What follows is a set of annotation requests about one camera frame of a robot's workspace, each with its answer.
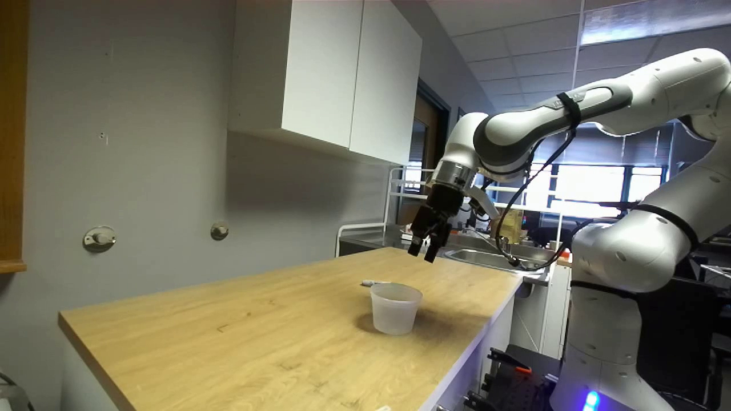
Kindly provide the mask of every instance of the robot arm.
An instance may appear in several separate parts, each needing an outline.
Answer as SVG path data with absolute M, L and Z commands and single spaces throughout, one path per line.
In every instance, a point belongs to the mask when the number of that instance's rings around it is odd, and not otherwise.
M 729 60 L 702 49 L 642 67 L 616 81 L 593 82 L 549 99 L 523 112 L 496 116 L 466 115 L 453 130 L 445 156 L 433 178 L 427 204 L 419 210 L 411 231 L 411 253 L 429 239 L 427 260 L 445 245 L 451 225 L 474 177 L 512 177 L 530 168 L 536 148 L 556 132 L 578 122 L 597 122 L 608 136 L 632 136 L 670 120 L 684 120 L 697 136 L 717 140 L 713 154 L 677 180 L 662 186 L 613 228 L 594 226 L 574 243 L 578 259 L 574 273 L 593 273 L 598 284 L 626 291 L 653 291 L 667 281 L 677 260 L 692 243 L 725 228 L 731 217 L 720 204 L 731 201 L 731 123 Z

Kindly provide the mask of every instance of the cable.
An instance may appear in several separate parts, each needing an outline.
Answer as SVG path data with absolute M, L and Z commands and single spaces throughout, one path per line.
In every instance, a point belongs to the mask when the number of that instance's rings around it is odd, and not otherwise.
M 529 191 L 529 186 L 530 186 L 549 164 L 553 164 L 553 162 L 568 152 L 568 146 L 570 146 L 570 144 L 574 142 L 574 138 L 577 138 L 578 123 L 582 122 L 582 120 L 580 120 L 580 107 L 577 105 L 574 99 L 570 99 L 568 94 L 559 94 L 559 99 L 561 99 L 561 103 L 565 105 L 568 116 L 570 116 L 570 138 L 549 156 L 549 161 L 545 162 L 545 168 L 543 168 L 537 174 L 532 174 L 532 177 L 520 188 L 520 193 L 507 201 L 505 212 L 500 215 L 498 226 L 496 226 L 496 248 L 498 248 L 498 252 L 507 259 L 507 263 L 509 263 L 512 267 L 521 267 L 521 271 L 529 271 L 529 273 L 540 273 L 540 271 L 553 265 L 553 263 L 562 257 L 562 252 L 568 249 L 565 245 L 561 245 L 561 249 L 559 249 L 545 265 L 530 267 L 530 265 L 525 265 L 521 259 L 516 259 L 516 257 L 512 257 L 509 252 L 505 252 L 504 240 L 500 240 L 500 231 L 504 231 L 505 215 L 512 210 L 512 207 L 516 204 L 516 200 Z

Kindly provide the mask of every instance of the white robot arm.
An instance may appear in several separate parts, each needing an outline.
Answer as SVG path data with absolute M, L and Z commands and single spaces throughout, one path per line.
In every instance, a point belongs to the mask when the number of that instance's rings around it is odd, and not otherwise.
M 731 67 L 709 49 L 682 54 L 616 81 L 593 82 L 530 111 L 469 115 L 448 140 L 427 204 L 411 231 L 411 253 L 429 239 L 427 260 L 448 240 L 474 177 L 509 177 L 530 168 L 546 136 L 597 122 L 608 136 L 632 136 L 682 120 L 713 152 L 650 195 L 617 225 L 593 225 L 574 239 L 571 325 L 568 360 L 552 405 L 580 410 L 587 394 L 608 411 L 670 405 L 635 372 L 640 314 L 628 293 L 662 288 L 688 252 L 731 225 Z

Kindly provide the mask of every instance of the gray wall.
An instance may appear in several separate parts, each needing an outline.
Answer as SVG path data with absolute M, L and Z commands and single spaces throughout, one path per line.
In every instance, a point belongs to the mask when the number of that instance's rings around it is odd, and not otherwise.
M 407 9 L 425 81 L 480 111 L 434 16 Z M 0 371 L 37 410 L 59 405 L 58 312 L 323 260 L 341 221 L 381 220 L 385 164 L 227 132 L 231 40 L 233 0 L 32 0 L 30 271 L 0 280 Z M 96 225 L 119 235 L 110 253 L 80 248 Z

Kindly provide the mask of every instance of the plastic cup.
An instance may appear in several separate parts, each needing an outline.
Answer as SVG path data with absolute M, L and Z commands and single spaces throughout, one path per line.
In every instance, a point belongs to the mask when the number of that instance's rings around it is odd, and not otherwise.
M 371 287 L 373 328 L 381 333 L 409 333 L 415 329 L 420 291 L 405 284 Z

